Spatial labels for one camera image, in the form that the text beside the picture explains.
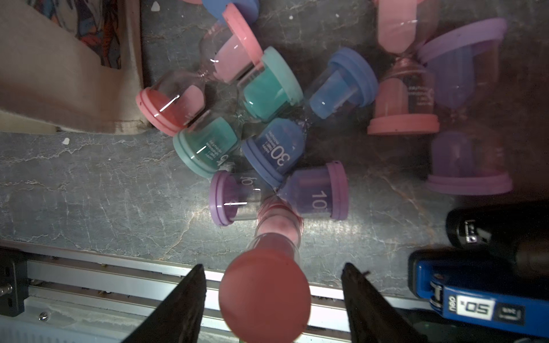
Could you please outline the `cream canvas bag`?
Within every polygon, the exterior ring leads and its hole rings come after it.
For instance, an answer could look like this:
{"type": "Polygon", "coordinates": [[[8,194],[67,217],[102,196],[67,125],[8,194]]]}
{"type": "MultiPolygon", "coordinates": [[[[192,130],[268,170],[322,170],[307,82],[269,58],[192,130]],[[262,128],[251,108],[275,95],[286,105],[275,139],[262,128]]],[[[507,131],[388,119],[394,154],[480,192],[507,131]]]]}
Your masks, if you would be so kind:
{"type": "Polygon", "coordinates": [[[140,14],[138,1],[3,1],[1,131],[147,131],[140,14]]]}

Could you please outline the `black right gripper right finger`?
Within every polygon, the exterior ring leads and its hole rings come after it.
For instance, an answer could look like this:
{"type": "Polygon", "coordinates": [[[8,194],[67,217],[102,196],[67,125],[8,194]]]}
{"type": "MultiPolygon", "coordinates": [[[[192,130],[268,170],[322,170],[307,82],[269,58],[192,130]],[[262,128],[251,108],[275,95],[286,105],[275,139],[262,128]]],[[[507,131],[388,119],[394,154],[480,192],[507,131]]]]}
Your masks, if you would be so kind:
{"type": "Polygon", "coordinates": [[[341,275],[352,342],[426,342],[354,264],[341,275]]]}

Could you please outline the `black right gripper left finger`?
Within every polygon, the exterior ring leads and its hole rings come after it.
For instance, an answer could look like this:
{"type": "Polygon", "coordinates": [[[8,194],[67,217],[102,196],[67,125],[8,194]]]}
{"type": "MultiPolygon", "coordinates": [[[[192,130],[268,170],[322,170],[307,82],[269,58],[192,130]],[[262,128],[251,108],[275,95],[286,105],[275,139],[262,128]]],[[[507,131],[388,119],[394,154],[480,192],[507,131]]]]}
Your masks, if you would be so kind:
{"type": "Polygon", "coordinates": [[[206,294],[204,267],[198,264],[124,341],[196,342],[206,294]]]}

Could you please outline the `purple hourglass pile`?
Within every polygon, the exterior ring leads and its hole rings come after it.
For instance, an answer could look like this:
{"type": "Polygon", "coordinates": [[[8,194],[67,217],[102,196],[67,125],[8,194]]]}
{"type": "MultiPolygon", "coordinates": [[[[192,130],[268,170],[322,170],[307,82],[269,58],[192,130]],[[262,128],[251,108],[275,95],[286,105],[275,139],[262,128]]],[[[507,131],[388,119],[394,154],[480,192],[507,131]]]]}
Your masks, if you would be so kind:
{"type": "Polygon", "coordinates": [[[504,18],[476,21],[434,38],[417,53],[435,77],[435,104],[449,119],[431,141],[429,190],[488,196],[513,188],[499,134],[470,117],[498,82],[507,30],[504,18]]]}

